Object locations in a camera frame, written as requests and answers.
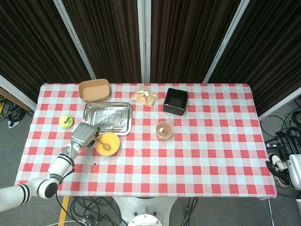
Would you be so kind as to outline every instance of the brown curtain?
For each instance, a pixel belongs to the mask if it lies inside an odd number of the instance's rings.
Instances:
[[[0,30],[0,74],[33,101],[45,82],[90,79],[53,1],[0,1]]]
[[[209,82],[249,84],[258,115],[301,87],[301,1],[250,1]]]
[[[141,82],[137,0],[64,0],[97,78]]]
[[[203,81],[239,0],[152,0],[151,82]]]

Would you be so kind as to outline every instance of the black container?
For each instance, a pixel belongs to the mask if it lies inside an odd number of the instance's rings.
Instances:
[[[172,114],[183,115],[186,109],[188,100],[188,92],[168,88],[165,100],[163,111],[169,112]]]

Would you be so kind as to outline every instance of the yellow tennis ball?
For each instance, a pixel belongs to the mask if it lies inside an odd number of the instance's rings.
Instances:
[[[58,123],[60,124],[61,127],[68,128],[72,126],[73,118],[70,115],[62,115],[59,118]]]

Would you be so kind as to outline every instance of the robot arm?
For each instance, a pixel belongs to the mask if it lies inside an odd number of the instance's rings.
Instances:
[[[32,196],[44,199],[54,196],[68,168],[72,166],[72,170],[74,170],[74,159],[78,156],[80,148],[92,146],[98,131],[94,126],[81,122],[71,136],[71,143],[64,148],[49,167],[49,179],[34,178],[23,185],[0,189],[0,212],[23,205]]]

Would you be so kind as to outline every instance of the plastic bag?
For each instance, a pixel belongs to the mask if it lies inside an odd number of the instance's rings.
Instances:
[[[158,99],[158,96],[157,94],[151,92],[144,86],[139,86],[138,89],[136,89],[134,95],[132,96],[132,99],[139,102],[140,104],[151,107]]]

